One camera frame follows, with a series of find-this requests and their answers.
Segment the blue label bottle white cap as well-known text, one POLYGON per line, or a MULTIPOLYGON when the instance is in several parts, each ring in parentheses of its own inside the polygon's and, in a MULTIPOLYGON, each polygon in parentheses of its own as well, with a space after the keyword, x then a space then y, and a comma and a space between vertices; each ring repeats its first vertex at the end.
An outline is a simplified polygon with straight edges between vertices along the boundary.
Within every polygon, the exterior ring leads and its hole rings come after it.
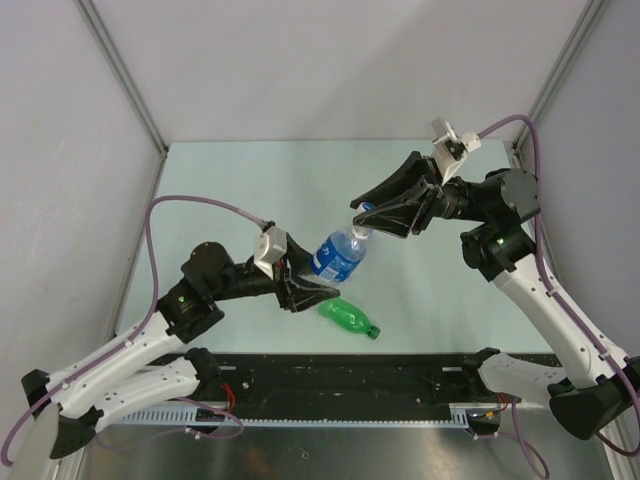
POLYGON ((312 273, 333 283, 346 281, 364 259, 371 233, 353 225, 331 233, 312 256, 312 273))

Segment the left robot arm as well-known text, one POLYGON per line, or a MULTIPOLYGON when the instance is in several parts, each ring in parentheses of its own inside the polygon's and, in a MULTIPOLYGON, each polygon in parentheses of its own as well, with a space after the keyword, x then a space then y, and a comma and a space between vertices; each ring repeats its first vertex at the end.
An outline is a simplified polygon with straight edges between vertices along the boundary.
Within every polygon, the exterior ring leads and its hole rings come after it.
POLYGON ((24 375, 31 415, 38 417, 50 404, 58 409, 49 458, 75 453, 114 420, 155 403, 214 397, 221 372, 205 348, 193 348, 156 372, 140 370, 220 322, 221 301, 274 295, 281 309, 298 313, 338 297, 337 289, 305 278, 310 259, 275 226, 257 237, 244 263, 234 262, 221 244, 204 242, 182 265, 180 281, 153 302, 141 322, 65 369, 24 375))

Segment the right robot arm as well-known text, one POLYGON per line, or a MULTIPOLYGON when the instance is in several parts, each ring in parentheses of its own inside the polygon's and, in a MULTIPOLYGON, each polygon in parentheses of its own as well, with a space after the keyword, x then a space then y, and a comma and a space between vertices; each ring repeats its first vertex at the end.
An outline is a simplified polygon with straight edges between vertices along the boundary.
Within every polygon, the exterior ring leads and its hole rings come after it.
POLYGON ((424 231, 435 218, 477 222, 461 234, 463 259, 505 294, 551 347, 560 365, 518 360, 494 348, 467 359, 463 393, 484 401, 502 392, 548 408, 571 435, 588 440, 632 407, 639 360, 612 343, 546 271, 523 223, 539 211, 536 177, 494 170, 480 183, 443 181, 434 159, 412 152, 385 181, 351 201, 371 209, 353 223, 399 238, 424 231))

